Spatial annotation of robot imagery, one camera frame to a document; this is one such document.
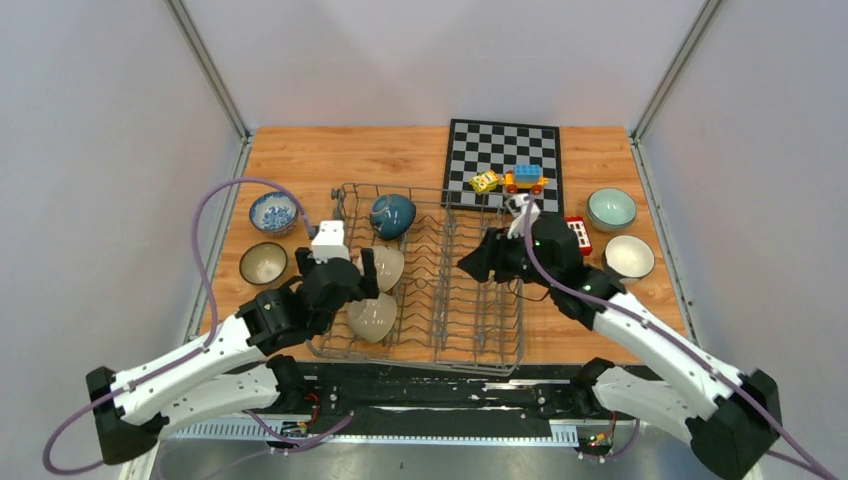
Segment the grey wire dish rack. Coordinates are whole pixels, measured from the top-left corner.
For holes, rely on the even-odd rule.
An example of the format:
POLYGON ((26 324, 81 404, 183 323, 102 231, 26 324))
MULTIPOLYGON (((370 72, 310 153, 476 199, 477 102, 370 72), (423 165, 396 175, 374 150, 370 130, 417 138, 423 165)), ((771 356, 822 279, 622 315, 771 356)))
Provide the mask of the grey wire dish rack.
POLYGON ((502 207, 502 196, 465 206, 458 193, 448 190, 344 183, 331 192, 333 217, 343 221, 352 253, 380 243, 369 210, 379 196, 390 194, 406 197, 417 208, 412 226, 388 243, 405 258, 390 292, 397 303, 392 329, 382 340, 368 342, 339 313, 331 330, 308 342, 308 349, 333 361, 511 374, 524 354, 522 286, 478 283, 457 266, 488 228, 509 226, 512 217, 502 207))

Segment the teal white bowl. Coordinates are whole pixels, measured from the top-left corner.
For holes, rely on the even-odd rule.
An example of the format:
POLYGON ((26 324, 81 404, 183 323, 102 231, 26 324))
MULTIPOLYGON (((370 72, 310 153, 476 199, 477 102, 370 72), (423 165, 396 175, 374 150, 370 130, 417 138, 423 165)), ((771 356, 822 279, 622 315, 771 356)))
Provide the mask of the teal white bowl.
POLYGON ((651 247, 642 239, 631 235, 618 235, 606 244, 602 257, 605 273, 622 283, 639 282, 656 266, 651 247))

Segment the white blue floral bowl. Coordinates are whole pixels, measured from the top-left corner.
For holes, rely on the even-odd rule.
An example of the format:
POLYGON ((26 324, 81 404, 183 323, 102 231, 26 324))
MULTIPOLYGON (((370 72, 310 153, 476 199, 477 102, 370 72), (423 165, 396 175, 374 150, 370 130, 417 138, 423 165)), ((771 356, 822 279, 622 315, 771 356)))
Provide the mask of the white blue floral bowl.
POLYGON ((286 225, 296 226, 299 210, 294 201, 283 192, 272 191, 258 197, 248 213, 255 229, 276 229, 286 225))

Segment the light teal checked bowl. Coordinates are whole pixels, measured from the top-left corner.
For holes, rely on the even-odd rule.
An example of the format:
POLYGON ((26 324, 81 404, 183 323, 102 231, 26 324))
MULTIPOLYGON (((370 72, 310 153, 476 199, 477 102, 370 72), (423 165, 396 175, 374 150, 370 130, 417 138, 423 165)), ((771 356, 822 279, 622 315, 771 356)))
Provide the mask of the light teal checked bowl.
POLYGON ((634 199, 616 188, 596 190, 587 200, 590 223, 601 232, 611 233, 630 227, 637 212, 634 199))

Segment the dark patterned bowl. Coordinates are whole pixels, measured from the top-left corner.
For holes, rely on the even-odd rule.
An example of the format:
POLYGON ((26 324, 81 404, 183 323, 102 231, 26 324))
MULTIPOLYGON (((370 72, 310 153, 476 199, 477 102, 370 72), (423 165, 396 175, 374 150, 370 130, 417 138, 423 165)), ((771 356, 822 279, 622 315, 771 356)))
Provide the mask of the dark patterned bowl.
POLYGON ((239 261, 239 273, 251 285, 270 285, 282 278, 288 263, 288 254, 283 246, 274 242, 261 242, 243 253, 239 261))

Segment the beige bowl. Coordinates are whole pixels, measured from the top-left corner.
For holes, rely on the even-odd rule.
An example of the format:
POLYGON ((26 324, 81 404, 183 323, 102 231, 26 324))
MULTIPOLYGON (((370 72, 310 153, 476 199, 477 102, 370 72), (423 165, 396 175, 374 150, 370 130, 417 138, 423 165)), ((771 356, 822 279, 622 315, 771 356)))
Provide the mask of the beige bowl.
POLYGON ((404 267, 403 253, 394 247, 373 245, 374 265, 377 272, 377 284, 382 292, 389 292, 400 281, 404 267))
POLYGON ((376 299, 350 302, 346 316, 355 335, 369 343, 380 342, 395 324, 397 303, 393 297, 381 292, 376 299))

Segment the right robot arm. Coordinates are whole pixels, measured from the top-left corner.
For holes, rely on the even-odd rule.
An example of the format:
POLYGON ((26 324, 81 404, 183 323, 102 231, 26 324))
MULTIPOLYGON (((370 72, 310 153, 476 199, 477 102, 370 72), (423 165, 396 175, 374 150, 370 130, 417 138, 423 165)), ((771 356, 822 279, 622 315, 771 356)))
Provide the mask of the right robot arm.
POLYGON ((558 310, 636 355, 657 379, 640 379, 595 358, 571 403, 584 417, 603 410, 646 421, 688 444, 722 479, 742 479, 776 443, 782 425, 778 385, 698 348, 653 315, 614 276, 585 263, 563 218, 544 214, 511 237, 490 228, 457 266, 479 283, 519 279, 546 288, 558 310))

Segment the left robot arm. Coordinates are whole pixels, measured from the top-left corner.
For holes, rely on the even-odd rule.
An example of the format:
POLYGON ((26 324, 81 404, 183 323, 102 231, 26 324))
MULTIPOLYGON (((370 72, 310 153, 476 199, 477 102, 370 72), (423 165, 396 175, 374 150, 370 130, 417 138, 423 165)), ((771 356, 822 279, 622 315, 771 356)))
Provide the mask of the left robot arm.
POLYGON ((260 292, 196 340, 128 370, 88 372, 103 463, 134 460, 165 435, 219 415, 298 411, 307 389, 296 361, 279 352, 328 332, 345 304, 378 297, 373 250, 361 249, 359 259, 308 259, 300 276, 260 292))

